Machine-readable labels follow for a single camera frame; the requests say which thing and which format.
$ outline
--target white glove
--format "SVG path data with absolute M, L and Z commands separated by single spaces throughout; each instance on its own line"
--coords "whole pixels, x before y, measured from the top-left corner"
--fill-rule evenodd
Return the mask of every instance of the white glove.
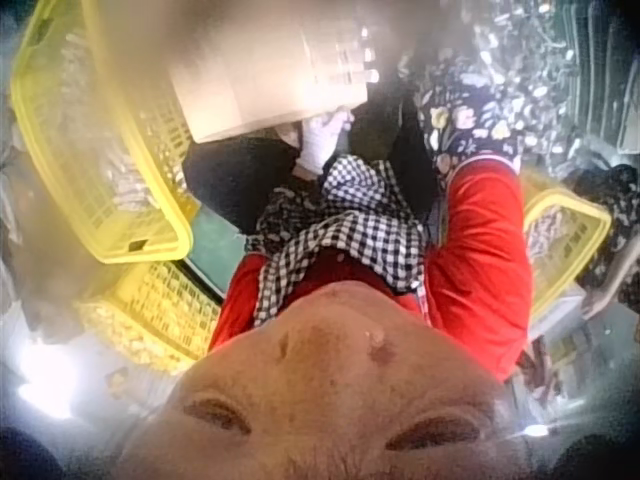
M 349 130 L 354 117 L 348 110 L 338 110 L 302 122 L 302 151 L 297 164 L 321 175 L 325 163 L 333 156 L 342 130 Z

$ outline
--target person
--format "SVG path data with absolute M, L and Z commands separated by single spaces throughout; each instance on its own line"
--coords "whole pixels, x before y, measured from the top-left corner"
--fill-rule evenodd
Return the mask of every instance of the person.
M 413 98 L 405 101 L 387 161 L 333 155 L 347 111 L 304 121 L 291 140 L 297 158 L 274 140 L 196 147 L 190 188 L 241 219 L 247 255 L 210 354 L 136 435 L 119 478 L 527 474 L 503 387 L 527 341 L 532 299 L 523 198 L 508 129 L 485 118 L 476 131 L 491 99 L 477 83 L 434 92 L 426 146 Z M 257 183 L 239 153 L 262 156 Z M 264 164 L 286 171 L 292 157 L 295 178 L 263 205 L 281 180 Z M 434 158 L 455 166 L 441 248 L 423 227 Z M 237 175 L 216 179 L 233 162 Z M 263 211 L 221 199 L 214 184 L 238 203 L 253 192 L 252 208 Z
M 573 191 L 611 214 L 613 225 L 578 284 L 587 290 L 582 313 L 589 320 L 611 302 L 640 313 L 640 183 L 638 170 L 627 164 L 574 174 Z

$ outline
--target yellow basket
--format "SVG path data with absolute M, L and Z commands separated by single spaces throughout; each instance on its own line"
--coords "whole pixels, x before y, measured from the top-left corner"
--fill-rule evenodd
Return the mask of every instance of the yellow basket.
M 533 305 L 531 318 L 540 314 L 575 280 L 596 253 L 611 228 L 611 215 L 567 188 L 534 170 L 520 175 L 524 195 L 524 231 L 553 207 L 564 208 L 567 232 L 554 242 L 544 258 L 537 258 L 533 269 Z M 440 221 L 440 243 L 446 241 L 447 212 Z
M 87 327 L 133 362 L 170 374 L 207 354 L 220 309 L 175 265 L 140 263 L 116 273 L 76 304 Z
M 193 245 L 189 222 L 199 206 L 175 180 L 190 135 L 174 92 L 165 90 L 148 109 L 136 107 L 135 115 L 122 100 L 105 102 L 121 106 L 113 120 L 114 132 L 121 136 L 156 208 L 118 209 L 113 186 L 98 162 L 92 161 L 98 155 L 95 147 L 92 150 L 89 142 L 52 128 L 52 112 L 64 108 L 63 48 L 67 35 L 77 31 L 86 31 L 80 2 L 40 0 L 15 60 L 12 102 L 36 169 L 81 242 L 98 260 L 182 259 Z M 108 90 L 116 95 L 115 89 Z

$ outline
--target black and white checkered cloth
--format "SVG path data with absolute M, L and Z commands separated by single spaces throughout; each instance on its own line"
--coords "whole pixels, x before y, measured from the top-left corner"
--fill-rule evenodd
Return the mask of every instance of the black and white checkered cloth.
M 269 258 L 260 272 L 254 325 L 274 318 L 324 248 L 371 268 L 396 294 L 415 293 L 426 312 L 424 229 L 400 193 L 388 162 L 339 157 L 314 200 L 278 188 L 248 237 L 247 253 Z

